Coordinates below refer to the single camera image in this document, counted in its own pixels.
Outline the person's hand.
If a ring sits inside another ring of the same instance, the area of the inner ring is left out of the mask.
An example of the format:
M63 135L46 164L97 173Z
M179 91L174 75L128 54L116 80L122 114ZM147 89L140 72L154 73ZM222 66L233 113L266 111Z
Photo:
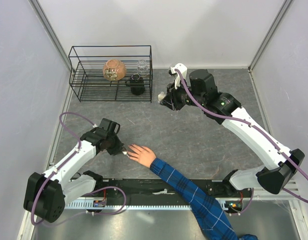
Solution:
M131 144L129 149L130 150L127 151L128 157L147 168L150 168L151 164L156 159L156 155L148 147Z

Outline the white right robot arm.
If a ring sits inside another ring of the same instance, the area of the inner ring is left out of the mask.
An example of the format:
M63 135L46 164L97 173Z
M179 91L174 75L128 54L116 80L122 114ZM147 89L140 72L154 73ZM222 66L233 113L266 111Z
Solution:
M238 100L218 91L213 75L207 70L190 73L190 84L184 79L187 68L183 64L171 67L169 74L176 78L167 85L166 92L158 95L161 105L173 111L185 105L199 107L208 118L240 138L263 163L248 170L231 171L222 185L224 194L234 197L247 188L263 188L271 194L279 194L297 172L305 154L298 148L290 150L267 133Z

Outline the blue plaid sleeve forearm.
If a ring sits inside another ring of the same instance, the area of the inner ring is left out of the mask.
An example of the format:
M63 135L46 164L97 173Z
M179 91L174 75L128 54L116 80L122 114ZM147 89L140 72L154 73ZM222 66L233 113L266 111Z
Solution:
M211 240L256 240L257 236L238 236L225 215L220 203L205 194L196 184L183 176L165 161L156 158L150 170L168 183L187 202L202 233Z

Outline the clear nail polish bottle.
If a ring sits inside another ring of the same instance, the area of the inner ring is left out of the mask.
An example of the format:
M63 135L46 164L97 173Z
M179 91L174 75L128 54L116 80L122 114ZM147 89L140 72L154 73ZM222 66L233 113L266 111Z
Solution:
M162 91L158 94L158 102L160 103L164 98L166 94Z

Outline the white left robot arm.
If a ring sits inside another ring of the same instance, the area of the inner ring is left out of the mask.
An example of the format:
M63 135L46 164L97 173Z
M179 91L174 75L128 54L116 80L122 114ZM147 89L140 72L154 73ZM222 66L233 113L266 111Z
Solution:
M49 223L55 222L65 206L77 198L103 193L99 176L88 171L77 179L73 176L100 152L115 156L123 152L123 143L118 137L120 124L103 118L100 125L78 138L74 148L56 165L44 173L32 173L27 180L23 208L32 216Z

